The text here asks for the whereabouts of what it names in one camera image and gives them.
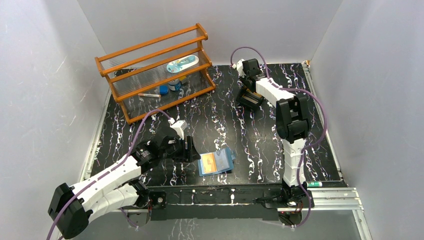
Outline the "orange credit card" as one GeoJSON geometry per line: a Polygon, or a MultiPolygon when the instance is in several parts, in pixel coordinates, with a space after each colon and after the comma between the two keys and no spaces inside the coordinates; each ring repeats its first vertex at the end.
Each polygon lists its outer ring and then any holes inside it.
{"type": "Polygon", "coordinates": [[[201,155],[201,173],[212,174],[217,172],[217,164],[213,153],[205,153],[201,155]]]}

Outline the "white credit card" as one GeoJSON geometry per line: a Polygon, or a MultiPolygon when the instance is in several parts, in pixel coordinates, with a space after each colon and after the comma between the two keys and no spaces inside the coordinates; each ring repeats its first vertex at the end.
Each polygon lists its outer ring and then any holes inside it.
{"type": "Polygon", "coordinates": [[[215,151],[213,154],[218,172],[226,172],[234,168],[232,152],[228,148],[215,151]]]}

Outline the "blue card holder wallet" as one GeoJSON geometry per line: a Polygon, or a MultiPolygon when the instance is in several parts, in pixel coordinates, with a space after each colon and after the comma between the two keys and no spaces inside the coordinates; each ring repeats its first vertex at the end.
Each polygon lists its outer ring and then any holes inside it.
{"type": "Polygon", "coordinates": [[[229,147],[215,152],[203,153],[198,160],[198,173],[200,177],[216,175],[232,171],[236,153],[229,147]]]}

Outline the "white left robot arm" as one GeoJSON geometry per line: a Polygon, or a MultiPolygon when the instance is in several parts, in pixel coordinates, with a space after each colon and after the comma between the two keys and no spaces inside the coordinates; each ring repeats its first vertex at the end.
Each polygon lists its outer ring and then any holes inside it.
{"type": "Polygon", "coordinates": [[[78,236],[92,221],[111,211],[155,205],[151,191],[139,178],[162,161],[190,163],[200,159],[193,138],[186,134],[187,122],[171,118],[168,123],[110,167],[74,185],[62,183],[55,188],[47,213],[64,240],[78,236]]]}

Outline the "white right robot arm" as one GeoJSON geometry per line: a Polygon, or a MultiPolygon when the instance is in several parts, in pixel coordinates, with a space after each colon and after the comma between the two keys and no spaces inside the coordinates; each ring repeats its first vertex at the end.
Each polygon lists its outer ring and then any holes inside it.
{"type": "Polygon", "coordinates": [[[258,60],[240,59],[232,64],[242,83],[236,101],[250,109],[257,109],[267,101],[275,108],[275,130],[282,139],[284,173],[280,193],[269,193],[257,199],[264,205],[271,203],[295,207],[306,196],[307,183],[304,175],[301,150],[311,130],[307,98],[296,96],[267,77],[258,60]]]}

